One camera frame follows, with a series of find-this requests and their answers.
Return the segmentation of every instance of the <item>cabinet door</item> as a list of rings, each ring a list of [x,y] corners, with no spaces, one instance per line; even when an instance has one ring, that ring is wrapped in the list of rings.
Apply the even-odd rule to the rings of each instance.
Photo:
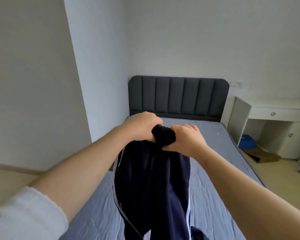
[[[300,159],[300,123],[294,122],[278,152],[283,158]]]

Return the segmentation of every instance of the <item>electrical outlet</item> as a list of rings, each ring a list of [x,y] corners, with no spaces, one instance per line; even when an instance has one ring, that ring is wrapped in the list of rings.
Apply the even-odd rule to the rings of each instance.
[[[229,85],[232,88],[242,88],[242,82],[241,81],[230,81]]]

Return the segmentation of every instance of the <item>dark gray upholstered headboard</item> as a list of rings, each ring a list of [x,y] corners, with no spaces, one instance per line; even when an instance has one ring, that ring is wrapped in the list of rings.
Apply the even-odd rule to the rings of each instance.
[[[133,76],[130,115],[148,111],[160,117],[220,122],[228,90],[224,79]]]

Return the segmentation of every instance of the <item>white desk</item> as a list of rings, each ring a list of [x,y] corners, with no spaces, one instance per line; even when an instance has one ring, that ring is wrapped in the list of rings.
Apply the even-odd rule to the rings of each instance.
[[[237,144],[248,119],[267,120],[258,145],[283,158],[300,158],[300,99],[236,97],[228,132]]]

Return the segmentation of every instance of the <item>person's left hand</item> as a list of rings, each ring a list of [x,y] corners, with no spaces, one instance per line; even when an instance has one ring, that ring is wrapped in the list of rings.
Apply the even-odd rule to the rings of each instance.
[[[131,141],[148,140],[155,142],[151,130],[156,125],[163,125],[162,119],[154,113],[137,113],[128,118],[121,126],[127,130]]]

